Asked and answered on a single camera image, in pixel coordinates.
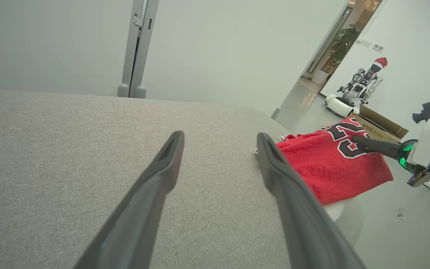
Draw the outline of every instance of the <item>gray fabric surface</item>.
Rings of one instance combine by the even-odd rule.
[[[0,269],[70,268],[169,135],[186,146],[151,268],[286,268],[250,109],[0,91]]]

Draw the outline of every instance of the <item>doorway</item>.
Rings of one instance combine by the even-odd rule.
[[[338,68],[382,0],[350,0],[298,84],[319,93]]]

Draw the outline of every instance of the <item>santa hat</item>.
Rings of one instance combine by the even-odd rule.
[[[378,58],[378,59],[376,59],[376,61],[374,61],[373,64],[376,66],[379,66],[380,68],[386,68],[387,67],[387,59],[384,57]]]

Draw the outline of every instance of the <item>cardboard box flap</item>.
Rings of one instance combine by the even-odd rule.
[[[383,129],[386,129],[389,133],[392,133],[393,135],[399,138],[403,138],[406,135],[406,133],[408,133],[408,130],[402,128],[401,126],[393,123],[387,118],[372,111],[368,107],[361,106],[359,109],[359,114],[360,116],[363,116],[363,118],[369,119],[369,121],[375,123],[376,125],[382,127]]]

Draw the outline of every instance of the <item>humanoid robot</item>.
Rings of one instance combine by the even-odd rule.
[[[367,99],[376,90],[376,87],[383,81],[377,73],[387,66],[386,58],[379,58],[374,61],[369,70],[363,68],[353,75],[353,79],[346,86],[340,87],[337,92],[342,92],[343,97],[330,94],[326,97],[328,109],[340,116],[347,117],[351,112],[359,113],[359,108],[354,101],[361,100],[361,105],[368,104]]]

